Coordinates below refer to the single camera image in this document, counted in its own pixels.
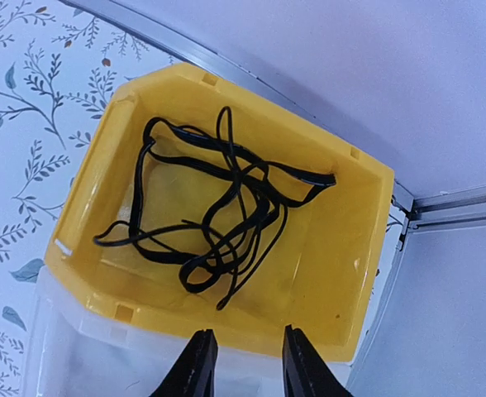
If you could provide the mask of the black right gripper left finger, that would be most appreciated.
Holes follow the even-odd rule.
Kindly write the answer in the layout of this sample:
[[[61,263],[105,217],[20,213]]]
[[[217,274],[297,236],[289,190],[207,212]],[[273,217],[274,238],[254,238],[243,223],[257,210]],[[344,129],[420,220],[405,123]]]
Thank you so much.
[[[217,353],[214,331],[196,331],[150,397],[214,396]]]

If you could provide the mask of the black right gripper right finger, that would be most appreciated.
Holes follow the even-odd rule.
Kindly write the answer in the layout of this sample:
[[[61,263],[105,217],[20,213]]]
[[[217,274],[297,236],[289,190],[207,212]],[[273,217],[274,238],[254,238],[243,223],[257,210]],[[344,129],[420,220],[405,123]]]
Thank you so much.
[[[285,396],[350,396],[301,328],[285,327],[282,362]]]

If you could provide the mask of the white translucent plastic bin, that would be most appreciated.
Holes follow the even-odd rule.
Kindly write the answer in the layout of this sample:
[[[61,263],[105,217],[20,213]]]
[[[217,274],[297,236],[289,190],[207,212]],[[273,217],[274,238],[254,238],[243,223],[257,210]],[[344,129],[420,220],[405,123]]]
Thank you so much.
[[[40,271],[21,396],[149,396],[195,331],[148,332],[91,313]],[[218,343],[215,396],[286,396],[282,360]]]

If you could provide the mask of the far yellow plastic bin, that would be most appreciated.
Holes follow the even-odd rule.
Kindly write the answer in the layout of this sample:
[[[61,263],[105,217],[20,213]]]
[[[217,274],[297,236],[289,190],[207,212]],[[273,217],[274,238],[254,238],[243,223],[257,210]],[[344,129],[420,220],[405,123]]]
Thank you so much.
[[[320,175],[335,185],[300,208],[280,209],[253,250],[255,263],[228,300],[231,276],[209,289],[185,288],[179,265],[151,252],[193,256],[250,216],[247,188],[200,230],[231,185],[166,156],[220,168],[221,153],[178,139],[171,125],[232,136],[263,160]],[[74,179],[45,254],[50,273],[86,308],[137,328],[184,337],[212,328],[221,344],[278,356],[284,328],[301,328],[327,361],[353,358],[382,251],[393,170],[338,136],[198,67],[180,64],[133,79],[112,95]]]

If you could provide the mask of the floral patterned table mat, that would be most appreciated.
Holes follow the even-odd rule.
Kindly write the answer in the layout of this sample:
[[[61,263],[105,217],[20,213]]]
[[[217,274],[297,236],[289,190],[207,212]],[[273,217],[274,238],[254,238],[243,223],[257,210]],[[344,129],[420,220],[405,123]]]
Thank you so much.
[[[0,1],[0,396],[20,392],[45,249],[117,88],[175,59],[58,1]]]

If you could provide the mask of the right aluminium frame post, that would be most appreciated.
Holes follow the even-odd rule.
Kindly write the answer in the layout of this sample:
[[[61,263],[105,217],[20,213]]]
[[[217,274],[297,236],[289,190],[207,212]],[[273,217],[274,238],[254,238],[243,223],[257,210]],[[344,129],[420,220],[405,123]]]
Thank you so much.
[[[401,184],[394,184],[392,205],[404,213],[397,249],[407,235],[420,232],[486,226],[486,185],[459,192],[414,198]]]

